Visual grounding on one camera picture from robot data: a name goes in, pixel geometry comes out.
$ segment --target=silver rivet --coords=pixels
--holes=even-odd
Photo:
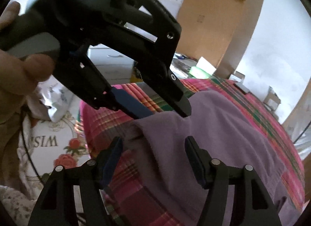
[[[64,167],[62,167],[61,165],[57,166],[55,168],[55,171],[62,171],[64,169]]]
[[[211,162],[212,162],[213,165],[220,165],[220,160],[219,159],[214,158],[214,159],[212,159]]]
[[[166,37],[171,40],[174,38],[174,34],[172,32],[169,32]]]
[[[94,165],[94,164],[96,164],[96,161],[93,160],[93,159],[91,159],[91,160],[89,160],[89,161],[87,162],[87,165],[89,165],[89,166],[92,166],[92,165]]]
[[[248,171],[252,171],[254,167],[252,167],[251,165],[245,165],[245,169]]]

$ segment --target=patterned fabric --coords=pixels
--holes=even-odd
[[[195,92],[208,88],[218,91],[233,102],[249,122],[268,138],[272,148],[287,167],[282,175],[282,182],[296,209],[301,211],[304,201],[304,168],[292,141],[266,110],[259,99],[251,93],[244,95],[233,86],[233,81],[222,79],[187,79],[182,80],[185,95],[189,98]],[[118,85],[140,100],[153,112],[169,111],[172,108],[146,84]],[[81,121],[84,124],[85,136],[91,151],[96,157],[100,150],[109,146],[113,137],[124,137],[129,121],[132,119],[121,111],[114,112],[106,108],[96,111],[84,102],[81,103]],[[116,168],[114,177],[106,191],[106,206],[119,225],[124,225],[121,214],[128,218],[131,211],[141,211],[147,217],[132,218],[136,225],[181,225],[160,202],[145,188],[135,165],[133,154],[126,150]]]

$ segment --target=human hand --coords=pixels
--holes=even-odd
[[[12,2],[0,16],[1,30],[17,17],[21,6]],[[54,61],[47,55],[34,54],[21,61],[0,50],[0,124],[7,121],[24,103],[26,95],[38,82],[47,80],[54,70]]]

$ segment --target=purple fabric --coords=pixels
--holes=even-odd
[[[135,153],[144,184],[183,224],[195,226],[208,191],[196,182],[184,149],[185,138],[193,136],[200,148],[226,165],[251,164],[278,207],[282,224],[292,225],[299,214],[281,182],[286,169],[268,140],[216,91],[198,92],[189,101],[192,115],[187,118],[162,112],[132,122],[125,145]],[[233,192],[230,186],[223,225],[230,224]]]

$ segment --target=plaid fabric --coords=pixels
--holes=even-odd
[[[212,87],[234,103],[249,122],[268,138],[287,171],[282,182],[297,210],[301,211],[304,201],[304,168],[292,141],[267,111],[258,98],[251,93],[244,95],[233,86],[233,81],[222,79],[182,80],[185,95]],[[146,84],[118,85],[140,100],[153,112],[169,111],[172,108]],[[81,103],[81,122],[84,124],[86,139],[91,156],[109,146],[113,137],[124,137],[129,121],[132,119],[123,112],[113,112],[106,108],[96,111],[84,102]],[[145,188],[141,182],[131,151],[125,151],[118,163],[113,179],[106,191],[106,206],[118,225],[124,225],[121,214],[135,222],[134,225],[181,225],[163,205]]]

